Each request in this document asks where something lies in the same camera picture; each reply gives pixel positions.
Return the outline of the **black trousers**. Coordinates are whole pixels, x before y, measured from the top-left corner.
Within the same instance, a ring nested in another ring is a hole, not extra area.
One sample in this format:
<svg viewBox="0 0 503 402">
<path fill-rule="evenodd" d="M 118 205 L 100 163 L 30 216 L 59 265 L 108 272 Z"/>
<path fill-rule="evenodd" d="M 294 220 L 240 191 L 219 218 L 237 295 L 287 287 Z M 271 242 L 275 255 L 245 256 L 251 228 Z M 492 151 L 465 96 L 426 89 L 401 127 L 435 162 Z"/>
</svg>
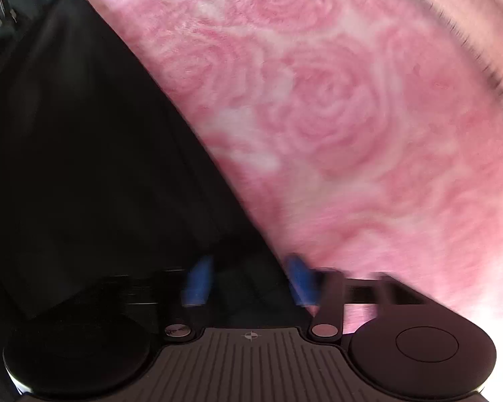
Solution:
<svg viewBox="0 0 503 402">
<path fill-rule="evenodd" d="M 58 340 L 83 364 L 145 350 L 212 259 L 217 326 L 308 321 L 268 243 L 180 112 L 87 0 L 54 0 L 0 72 L 0 376 L 15 332 L 122 275 L 152 306 L 89 300 Z"/>
</svg>

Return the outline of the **pink rose bedspread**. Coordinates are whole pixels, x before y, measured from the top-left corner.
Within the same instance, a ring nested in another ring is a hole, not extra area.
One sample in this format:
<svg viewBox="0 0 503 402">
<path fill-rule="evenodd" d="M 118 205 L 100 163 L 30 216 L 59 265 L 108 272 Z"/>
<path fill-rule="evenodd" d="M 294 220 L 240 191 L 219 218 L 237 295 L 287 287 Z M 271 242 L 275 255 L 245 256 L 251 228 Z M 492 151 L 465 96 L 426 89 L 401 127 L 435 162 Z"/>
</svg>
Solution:
<svg viewBox="0 0 503 402">
<path fill-rule="evenodd" d="M 279 254 L 503 332 L 503 108 L 414 0 L 90 0 Z"/>
</svg>

